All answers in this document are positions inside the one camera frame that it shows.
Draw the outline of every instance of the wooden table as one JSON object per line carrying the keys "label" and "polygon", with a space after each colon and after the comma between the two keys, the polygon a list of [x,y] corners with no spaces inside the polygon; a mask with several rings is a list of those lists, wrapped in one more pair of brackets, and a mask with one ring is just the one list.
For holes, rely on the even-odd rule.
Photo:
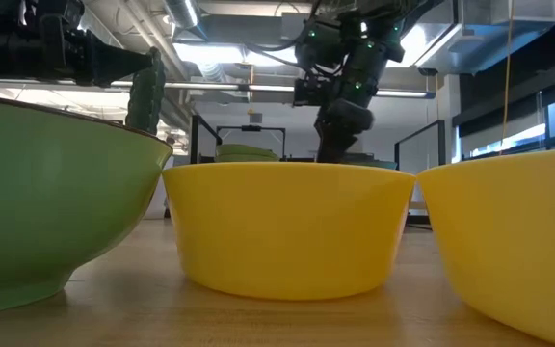
{"label": "wooden table", "polygon": [[478,314],[442,274],[434,236],[404,235],[384,288],[306,303],[186,280],[168,222],[142,222],[65,292],[0,312],[0,346],[549,346]]}

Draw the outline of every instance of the window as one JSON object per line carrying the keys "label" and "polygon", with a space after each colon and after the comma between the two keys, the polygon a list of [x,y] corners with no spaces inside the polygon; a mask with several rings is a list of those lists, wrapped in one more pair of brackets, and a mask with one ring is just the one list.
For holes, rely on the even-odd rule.
{"label": "window", "polygon": [[496,141],[493,144],[479,147],[470,152],[470,157],[476,157],[483,154],[492,153],[495,151],[506,150],[511,147],[528,144],[535,141],[543,141],[545,138],[545,124],[535,125],[529,129],[519,132],[513,136],[509,136],[502,142]]}

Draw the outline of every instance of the table surface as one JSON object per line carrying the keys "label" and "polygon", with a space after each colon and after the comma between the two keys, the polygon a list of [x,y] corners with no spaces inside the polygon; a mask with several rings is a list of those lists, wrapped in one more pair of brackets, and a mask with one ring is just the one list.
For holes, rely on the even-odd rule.
{"label": "table surface", "polygon": [[0,346],[550,346],[463,304],[434,236],[406,233],[386,285],[323,302],[247,299],[187,280],[172,226],[144,221],[65,291],[0,312]]}

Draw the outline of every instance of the yellow bowl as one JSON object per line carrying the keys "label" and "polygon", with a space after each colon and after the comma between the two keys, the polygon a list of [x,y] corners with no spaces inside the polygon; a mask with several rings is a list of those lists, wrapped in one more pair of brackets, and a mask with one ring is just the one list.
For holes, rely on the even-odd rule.
{"label": "yellow bowl", "polygon": [[418,179],[456,292],[555,342],[555,151],[440,167]]}
{"label": "yellow bowl", "polygon": [[414,180],[304,163],[164,172],[185,273],[223,292],[280,300],[337,298],[383,283]]}

